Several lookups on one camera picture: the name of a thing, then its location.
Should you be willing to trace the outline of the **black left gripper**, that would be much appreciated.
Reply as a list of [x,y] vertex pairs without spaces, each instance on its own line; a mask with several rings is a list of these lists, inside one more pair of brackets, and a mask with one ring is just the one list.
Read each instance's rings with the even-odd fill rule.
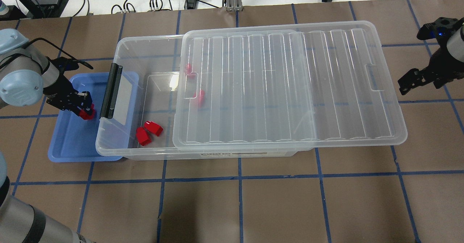
[[77,92],[68,78],[64,76],[65,71],[77,70],[79,68],[78,60],[74,58],[59,57],[49,59],[50,62],[47,70],[57,69],[58,76],[52,77],[52,83],[44,87],[43,94],[47,97],[47,103],[62,111],[68,110],[82,119],[86,119],[86,112],[93,104],[89,91]]

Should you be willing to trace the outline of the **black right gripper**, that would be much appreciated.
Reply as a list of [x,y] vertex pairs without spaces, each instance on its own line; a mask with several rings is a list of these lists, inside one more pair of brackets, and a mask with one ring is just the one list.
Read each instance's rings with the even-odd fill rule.
[[464,77],[463,18],[439,17],[422,25],[419,40],[436,39],[439,48],[431,56],[428,66],[410,69],[398,80],[399,92],[406,95],[414,88],[433,83],[436,89]]

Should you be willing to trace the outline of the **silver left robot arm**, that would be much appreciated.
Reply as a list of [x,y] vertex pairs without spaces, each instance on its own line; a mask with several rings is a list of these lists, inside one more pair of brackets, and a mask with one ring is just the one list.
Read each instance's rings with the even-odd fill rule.
[[76,90],[64,75],[80,65],[93,67],[68,53],[51,59],[33,45],[37,41],[51,44],[45,38],[29,40],[16,29],[1,30],[1,108],[30,106],[44,96],[49,105],[61,111],[71,111],[83,120],[93,119],[96,111],[91,93]]

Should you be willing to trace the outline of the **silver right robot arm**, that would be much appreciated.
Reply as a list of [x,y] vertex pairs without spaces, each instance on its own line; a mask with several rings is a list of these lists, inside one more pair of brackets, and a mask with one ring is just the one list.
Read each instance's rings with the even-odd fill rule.
[[424,24],[417,33],[418,40],[436,39],[439,48],[424,69],[413,68],[399,80],[399,91],[406,95],[414,88],[433,83],[439,89],[464,77],[463,19],[439,17]]

